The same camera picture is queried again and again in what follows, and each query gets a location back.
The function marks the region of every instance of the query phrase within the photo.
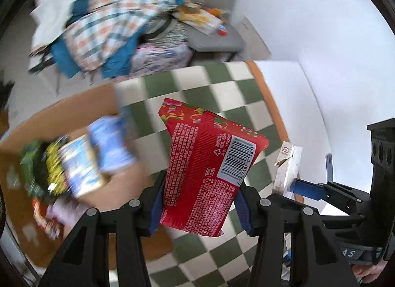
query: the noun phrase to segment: barcode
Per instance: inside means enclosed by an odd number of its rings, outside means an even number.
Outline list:
[[[217,178],[240,186],[250,168],[255,149],[254,143],[232,136]]]

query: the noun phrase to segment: green snack bag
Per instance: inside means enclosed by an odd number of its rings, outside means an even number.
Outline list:
[[[42,161],[45,149],[45,144],[34,141],[22,150],[20,160],[27,193],[40,199],[48,196],[48,170],[45,161]]]

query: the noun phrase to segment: orange object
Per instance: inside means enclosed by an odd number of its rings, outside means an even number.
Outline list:
[[[219,8],[209,8],[206,12],[210,13],[215,17],[220,17],[222,15],[222,11]]]
[[[225,36],[227,34],[228,31],[226,30],[225,26],[222,25],[218,26],[218,35]]]

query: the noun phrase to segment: human hand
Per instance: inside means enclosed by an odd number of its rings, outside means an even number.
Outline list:
[[[363,277],[364,284],[368,284],[380,276],[387,263],[381,260],[377,265],[352,265],[351,270],[356,277]]]

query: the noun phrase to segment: red snack bag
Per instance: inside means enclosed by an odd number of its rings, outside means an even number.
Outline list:
[[[171,136],[160,222],[218,237],[238,187],[269,141],[217,114],[169,98],[159,116]]]

